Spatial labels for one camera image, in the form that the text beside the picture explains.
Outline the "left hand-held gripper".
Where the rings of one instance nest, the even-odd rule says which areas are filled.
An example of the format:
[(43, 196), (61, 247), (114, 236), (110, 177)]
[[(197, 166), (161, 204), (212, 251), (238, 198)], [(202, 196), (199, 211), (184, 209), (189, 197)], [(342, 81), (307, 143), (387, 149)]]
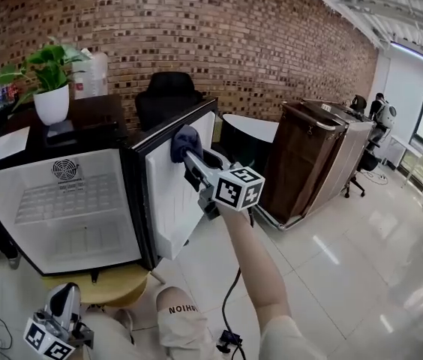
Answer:
[[(93, 347), (95, 333), (79, 320), (80, 299), (75, 283), (60, 284), (50, 290), (46, 311), (38, 310), (28, 319), (22, 338), (42, 359), (69, 359), (76, 350)], [(69, 331), (53, 317), (62, 325), (76, 324)]]

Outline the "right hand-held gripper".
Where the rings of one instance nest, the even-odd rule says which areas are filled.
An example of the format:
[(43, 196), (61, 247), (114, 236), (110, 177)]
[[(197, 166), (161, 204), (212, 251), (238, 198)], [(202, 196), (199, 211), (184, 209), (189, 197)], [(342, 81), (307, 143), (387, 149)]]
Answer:
[(210, 221), (220, 215), (218, 205), (240, 212), (260, 201), (265, 178), (250, 167), (233, 168), (225, 155), (206, 148), (202, 157), (187, 151), (184, 163), (184, 178), (199, 194), (198, 205)]

